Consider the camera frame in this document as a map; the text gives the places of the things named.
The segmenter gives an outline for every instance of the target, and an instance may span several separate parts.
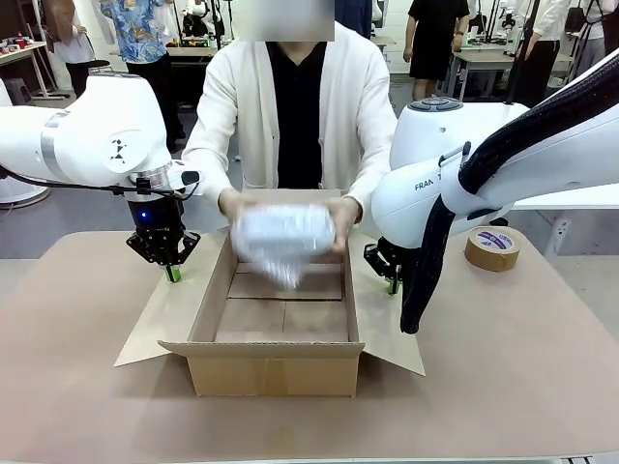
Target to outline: bubble-wrapped package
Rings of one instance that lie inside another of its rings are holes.
[[[244,211],[230,235],[239,257],[292,290],[311,258],[331,249],[336,227],[324,206],[269,205]]]

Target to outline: tape roll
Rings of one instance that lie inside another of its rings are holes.
[[[509,227],[477,227],[469,234],[464,249],[469,263],[494,273],[513,269],[519,254],[520,243]]]

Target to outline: hawaiian shirt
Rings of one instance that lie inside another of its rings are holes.
[[[155,63],[165,54],[165,45],[153,15],[165,0],[101,0],[101,12],[114,21],[116,37],[126,63]]]

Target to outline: open cardboard box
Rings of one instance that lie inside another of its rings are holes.
[[[265,202],[307,203],[337,191],[256,190]],[[235,256],[226,230],[204,236],[183,280],[160,282],[117,363],[186,357],[198,395],[354,396],[366,351],[424,375],[417,340],[399,330],[401,296],[364,261],[372,239],[282,291]]]

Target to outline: white cardigan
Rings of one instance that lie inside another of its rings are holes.
[[[396,115],[389,72],[377,46],[339,24],[328,43],[320,83],[320,136],[325,189],[347,190],[365,210],[389,172]],[[209,64],[184,160],[203,171],[198,194],[214,202],[230,187],[226,171],[236,129],[245,189],[278,185],[279,124],[271,61],[264,42],[231,43]]]

